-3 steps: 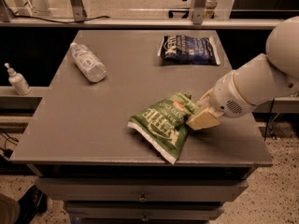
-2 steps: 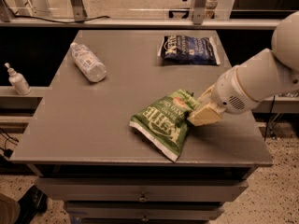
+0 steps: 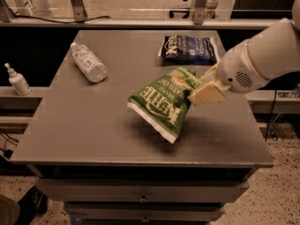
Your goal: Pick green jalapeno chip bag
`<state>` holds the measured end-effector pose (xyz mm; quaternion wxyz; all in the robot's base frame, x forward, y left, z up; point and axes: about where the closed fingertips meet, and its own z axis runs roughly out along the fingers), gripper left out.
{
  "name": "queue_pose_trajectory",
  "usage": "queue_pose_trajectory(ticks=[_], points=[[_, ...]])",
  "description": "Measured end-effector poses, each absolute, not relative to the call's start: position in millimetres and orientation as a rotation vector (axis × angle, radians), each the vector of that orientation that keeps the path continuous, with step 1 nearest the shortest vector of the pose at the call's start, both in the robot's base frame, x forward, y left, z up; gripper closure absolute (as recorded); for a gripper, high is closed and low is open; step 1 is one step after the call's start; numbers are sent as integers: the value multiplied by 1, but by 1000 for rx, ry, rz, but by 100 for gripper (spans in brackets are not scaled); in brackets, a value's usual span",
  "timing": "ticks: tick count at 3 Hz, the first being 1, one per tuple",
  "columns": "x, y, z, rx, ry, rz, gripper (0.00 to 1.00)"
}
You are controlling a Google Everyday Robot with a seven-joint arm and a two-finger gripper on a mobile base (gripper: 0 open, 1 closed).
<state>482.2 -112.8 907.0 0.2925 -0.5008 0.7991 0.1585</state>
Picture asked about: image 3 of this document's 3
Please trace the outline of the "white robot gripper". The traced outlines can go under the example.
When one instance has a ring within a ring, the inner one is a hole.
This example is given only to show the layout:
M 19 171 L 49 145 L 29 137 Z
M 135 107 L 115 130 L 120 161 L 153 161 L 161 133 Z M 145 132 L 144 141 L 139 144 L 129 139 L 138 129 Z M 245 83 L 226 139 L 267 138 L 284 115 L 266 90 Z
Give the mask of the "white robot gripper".
M 259 71 L 252 59 L 248 39 L 228 50 L 218 64 L 210 67 L 202 76 L 200 87 L 187 99 L 195 106 L 218 103 L 225 98 L 216 78 L 229 85 L 234 93 L 245 94 L 266 86 L 269 80 Z

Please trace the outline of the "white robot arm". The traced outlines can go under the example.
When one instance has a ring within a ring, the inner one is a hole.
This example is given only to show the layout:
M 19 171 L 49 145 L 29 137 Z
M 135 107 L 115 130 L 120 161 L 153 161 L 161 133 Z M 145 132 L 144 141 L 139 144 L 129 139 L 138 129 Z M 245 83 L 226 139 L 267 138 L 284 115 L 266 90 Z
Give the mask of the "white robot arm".
M 188 96 L 195 106 L 220 102 L 227 90 L 246 94 L 300 69 L 300 0 L 292 19 L 281 19 L 228 50 Z

